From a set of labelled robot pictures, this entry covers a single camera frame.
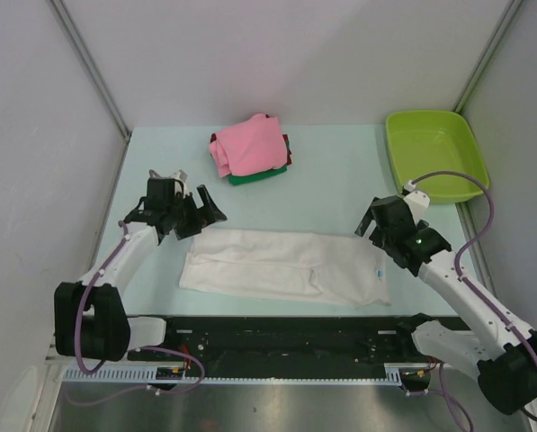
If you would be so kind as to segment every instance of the reflective metal surface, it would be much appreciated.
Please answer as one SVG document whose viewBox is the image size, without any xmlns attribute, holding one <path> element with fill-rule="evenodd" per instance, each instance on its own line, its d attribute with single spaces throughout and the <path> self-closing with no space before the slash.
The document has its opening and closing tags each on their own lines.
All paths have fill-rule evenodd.
<svg viewBox="0 0 537 432">
<path fill-rule="evenodd" d="M 448 370 L 447 383 L 478 432 L 529 431 L 520 414 L 495 411 L 476 383 Z M 439 388 L 437 377 L 433 386 Z M 120 384 L 65 383 L 75 400 L 92 401 Z M 51 432 L 443 432 L 458 431 L 442 398 L 406 398 L 397 387 L 206 385 L 185 395 L 135 391 L 92 408 L 59 397 Z"/>
</svg>

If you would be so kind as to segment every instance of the white wall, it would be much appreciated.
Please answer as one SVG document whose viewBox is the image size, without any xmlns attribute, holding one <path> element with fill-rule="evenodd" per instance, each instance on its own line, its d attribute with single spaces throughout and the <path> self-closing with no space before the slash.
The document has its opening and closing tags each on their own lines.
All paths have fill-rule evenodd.
<svg viewBox="0 0 537 432">
<path fill-rule="evenodd" d="M 46 2 L 0 0 L 0 401 L 46 354 L 123 147 Z"/>
<path fill-rule="evenodd" d="M 537 327 L 537 0 L 526 2 L 470 101 L 497 216 L 482 242 L 499 298 Z M 480 224 L 485 200 L 472 205 Z"/>
<path fill-rule="evenodd" d="M 507 0 L 67 0 L 129 124 L 451 109 Z"/>
</svg>

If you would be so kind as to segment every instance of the pink cloth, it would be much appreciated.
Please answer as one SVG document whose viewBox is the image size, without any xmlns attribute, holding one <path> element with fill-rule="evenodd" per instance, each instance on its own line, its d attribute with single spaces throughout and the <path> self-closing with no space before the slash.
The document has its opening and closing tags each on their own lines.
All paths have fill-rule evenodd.
<svg viewBox="0 0 537 432">
<path fill-rule="evenodd" d="M 278 119 L 264 114 L 216 132 L 209 149 L 220 177 L 250 176 L 280 168 L 288 157 Z"/>
</svg>

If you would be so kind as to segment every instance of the white towel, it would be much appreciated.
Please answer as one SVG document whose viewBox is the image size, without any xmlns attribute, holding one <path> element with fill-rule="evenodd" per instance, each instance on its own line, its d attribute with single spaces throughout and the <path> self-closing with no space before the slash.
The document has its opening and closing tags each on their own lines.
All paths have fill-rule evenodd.
<svg viewBox="0 0 537 432">
<path fill-rule="evenodd" d="M 180 287 L 357 308 L 389 303 L 385 254 L 366 238 L 207 228 L 195 236 Z"/>
</svg>

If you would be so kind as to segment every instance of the white table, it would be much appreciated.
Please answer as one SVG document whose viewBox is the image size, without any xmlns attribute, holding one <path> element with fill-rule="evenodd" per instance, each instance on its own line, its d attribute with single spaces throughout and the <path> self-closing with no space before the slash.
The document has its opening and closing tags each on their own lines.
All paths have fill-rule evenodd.
<svg viewBox="0 0 537 432">
<path fill-rule="evenodd" d="M 188 174 L 190 189 L 205 184 L 228 221 L 218 228 L 279 230 L 351 235 L 374 196 L 394 194 L 382 125 L 283 126 L 292 165 L 283 175 L 232 186 L 220 179 L 208 151 L 212 127 L 138 128 L 116 188 L 99 251 L 99 259 L 121 237 L 117 222 L 146 194 L 148 170 L 163 176 L 178 169 Z M 458 249 L 465 241 L 454 205 L 434 205 L 425 219 Z M 387 264 L 391 305 L 357 310 L 299 301 L 257 300 L 183 290 L 178 280 L 191 239 L 168 236 L 130 282 L 124 294 L 129 314 L 378 316 L 456 315 L 431 288 L 408 271 Z M 473 272 L 469 254 L 464 265 Z"/>
</svg>

